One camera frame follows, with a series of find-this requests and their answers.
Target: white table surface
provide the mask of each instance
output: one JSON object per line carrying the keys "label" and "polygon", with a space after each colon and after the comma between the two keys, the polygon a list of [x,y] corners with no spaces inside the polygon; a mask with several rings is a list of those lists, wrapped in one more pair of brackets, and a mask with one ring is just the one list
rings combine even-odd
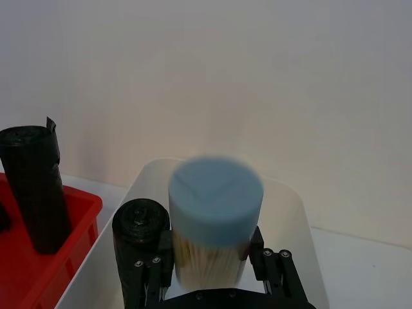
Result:
{"label": "white table surface", "polygon": [[[101,230],[126,188],[62,175],[64,185],[99,195]],[[412,308],[412,251],[312,228],[331,309]]]}

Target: white wall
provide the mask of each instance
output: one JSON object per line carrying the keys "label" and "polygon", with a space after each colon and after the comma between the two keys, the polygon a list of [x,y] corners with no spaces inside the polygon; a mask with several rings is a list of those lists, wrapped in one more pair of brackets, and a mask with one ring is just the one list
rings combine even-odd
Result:
{"label": "white wall", "polygon": [[64,173],[128,185],[232,153],[312,225],[412,248],[412,1],[0,2],[0,128],[57,123]]}

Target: red plastic bin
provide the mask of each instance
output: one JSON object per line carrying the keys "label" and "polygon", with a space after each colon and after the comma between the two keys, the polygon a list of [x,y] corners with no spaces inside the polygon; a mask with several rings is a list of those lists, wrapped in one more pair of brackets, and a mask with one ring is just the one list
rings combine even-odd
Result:
{"label": "red plastic bin", "polygon": [[102,200],[64,186],[72,232],[56,254],[39,254],[30,243],[19,208],[3,173],[0,202],[12,220],[0,232],[0,308],[52,309],[97,239]]}

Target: cylindrical object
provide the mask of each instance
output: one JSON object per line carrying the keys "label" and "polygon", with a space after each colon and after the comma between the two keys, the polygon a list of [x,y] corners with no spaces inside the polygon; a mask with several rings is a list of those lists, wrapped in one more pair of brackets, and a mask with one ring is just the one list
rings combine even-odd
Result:
{"label": "cylindrical object", "polygon": [[116,211],[112,229],[117,269],[126,301],[132,269],[136,262],[153,258],[160,235],[170,229],[169,214],[158,202],[138,198]]}
{"label": "cylindrical object", "polygon": [[184,288],[237,284],[262,200],[259,177],[234,160],[197,158],[175,170],[169,208],[176,275]]}
{"label": "cylindrical object", "polygon": [[34,248],[56,253],[71,232],[55,123],[0,132],[0,158]]}

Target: black mechanical bracket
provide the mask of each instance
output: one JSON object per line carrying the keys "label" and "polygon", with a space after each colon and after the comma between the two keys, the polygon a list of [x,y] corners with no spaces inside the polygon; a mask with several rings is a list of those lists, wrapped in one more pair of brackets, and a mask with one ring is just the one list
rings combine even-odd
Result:
{"label": "black mechanical bracket", "polygon": [[165,300],[171,285],[174,266],[171,231],[164,231],[158,254],[149,263],[137,261],[131,274],[125,309],[315,309],[307,300],[297,274],[292,253],[265,248],[259,227],[249,252],[256,280],[262,281],[265,293],[237,288],[199,290]]}

